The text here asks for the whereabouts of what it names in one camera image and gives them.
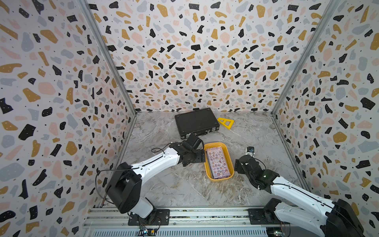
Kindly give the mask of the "pink sticker sheet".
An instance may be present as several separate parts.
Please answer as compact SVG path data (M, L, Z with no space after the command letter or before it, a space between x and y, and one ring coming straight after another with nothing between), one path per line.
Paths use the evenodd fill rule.
M222 147L209 148L206 150L206 155L213 179L224 179L231 176Z

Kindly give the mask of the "yellow storage tray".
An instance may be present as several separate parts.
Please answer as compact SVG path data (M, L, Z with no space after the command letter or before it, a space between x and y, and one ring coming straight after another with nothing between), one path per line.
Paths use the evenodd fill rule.
M231 179L234 174L234 165L227 146L221 142L205 144L205 170L212 182L221 182Z

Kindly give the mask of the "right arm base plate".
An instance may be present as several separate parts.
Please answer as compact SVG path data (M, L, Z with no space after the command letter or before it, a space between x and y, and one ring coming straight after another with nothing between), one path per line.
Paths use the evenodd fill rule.
M281 223L274 212L265 210L264 208L250 208L247 211L251 225L280 225Z

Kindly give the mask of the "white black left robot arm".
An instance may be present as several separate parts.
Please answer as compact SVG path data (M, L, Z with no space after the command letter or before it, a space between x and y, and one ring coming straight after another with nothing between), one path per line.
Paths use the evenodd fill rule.
M141 196L143 185L166 169L182 165L205 162L204 142L191 134L182 142L169 143L166 149L158 149L158 154L140 163L121 163L106 187L106 195L122 214L132 212L148 219L157 209Z

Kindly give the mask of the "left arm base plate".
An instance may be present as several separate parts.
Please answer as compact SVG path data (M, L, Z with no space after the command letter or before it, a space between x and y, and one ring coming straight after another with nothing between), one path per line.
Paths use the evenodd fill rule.
M146 218L131 213L128 220L128 226L167 226L169 224L169 218L169 209L154 209Z

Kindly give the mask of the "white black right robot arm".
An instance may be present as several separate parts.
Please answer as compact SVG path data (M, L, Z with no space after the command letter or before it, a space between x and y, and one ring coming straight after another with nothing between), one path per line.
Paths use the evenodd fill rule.
M276 218L319 237L362 237L364 228L351 205L332 201L292 184L278 173L262 169L257 160L244 155L235 161L235 171L247 176L258 190L276 196L264 207L266 219Z

